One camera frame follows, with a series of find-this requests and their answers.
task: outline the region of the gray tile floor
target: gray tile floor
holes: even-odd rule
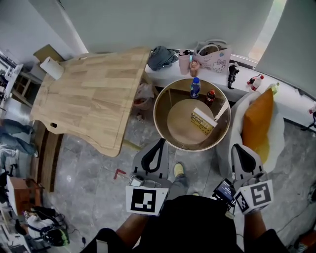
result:
[[[138,121],[133,112],[125,138],[137,145],[160,138],[152,116]],[[311,132],[300,131],[298,126],[285,123],[285,149],[276,168],[269,174],[274,184],[274,202],[263,210],[267,228],[279,231],[292,217],[306,209],[278,235],[288,245],[298,235],[308,230],[316,218],[316,205],[307,203],[311,184],[316,180],[316,138]],[[89,242],[103,227],[117,229],[129,216],[125,210],[125,186],[136,151],[123,147],[116,158],[100,154],[85,141],[65,135],[58,159],[55,192],[46,194],[45,200],[66,216],[72,228],[77,228]],[[215,149],[190,153],[169,147],[169,179],[174,179],[173,166],[182,162],[190,180],[188,194],[199,192],[210,197],[222,180],[219,174]],[[126,175],[119,174],[119,168]],[[243,216],[236,210],[235,224],[238,234],[243,234]],[[71,234],[72,243],[65,252],[79,252],[82,247],[78,232]],[[242,246],[242,237],[237,237]]]

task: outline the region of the white shelf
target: white shelf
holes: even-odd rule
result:
[[[239,66],[240,72],[236,75],[236,81],[232,87],[227,88],[228,74],[219,74],[207,69],[199,69],[198,76],[201,80],[217,85],[227,96],[229,101],[237,102],[248,92],[251,92],[247,81],[259,74],[259,72]],[[181,75],[178,63],[172,64],[170,68],[153,71],[149,66],[146,66],[145,71],[151,78],[155,86],[166,87],[170,83],[192,78],[190,73]],[[309,113],[309,109],[314,106],[314,101],[305,95],[300,95],[298,90],[281,82],[275,78],[264,75],[264,79],[258,91],[263,93],[270,84],[280,83],[279,91],[274,95],[274,100],[282,116],[288,120],[296,122],[303,126],[308,126],[313,122],[313,117]]]

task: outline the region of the black shirt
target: black shirt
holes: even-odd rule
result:
[[[234,221],[225,216],[220,201],[200,196],[181,196],[165,202],[160,216],[151,217],[139,246],[133,252],[232,252],[241,253],[236,244]],[[111,229],[102,229],[95,239],[108,242],[109,253],[128,252]],[[82,251],[96,252],[95,239]],[[268,230],[248,252],[287,252],[274,230]]]

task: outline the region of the hello kitty bag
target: hello kitty bag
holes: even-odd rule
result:
[[[207,40],[198,42],[193,52],[193,60],[197,60],[201,67],[226,74],[232,48],[223,40]]]

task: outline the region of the white chair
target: white chair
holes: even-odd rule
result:
[[[259,93],[258,91],[248,93],[232,107],[230,128],[225,138],[216,146],[220,173],[223,177],[232,177],[232,146],[236,143],[242,144],[241,133],[243,125],[243,115],[245,114],[249,105],[260,95],[261,93]],[[270,149],[268,158],[263,164],[263,169],[267,173],[271,172],[275,168],[277,158],[284,148],[283,133],[284,119],[278,112],[276,103],[274,103],[271,124],[267,134]]]

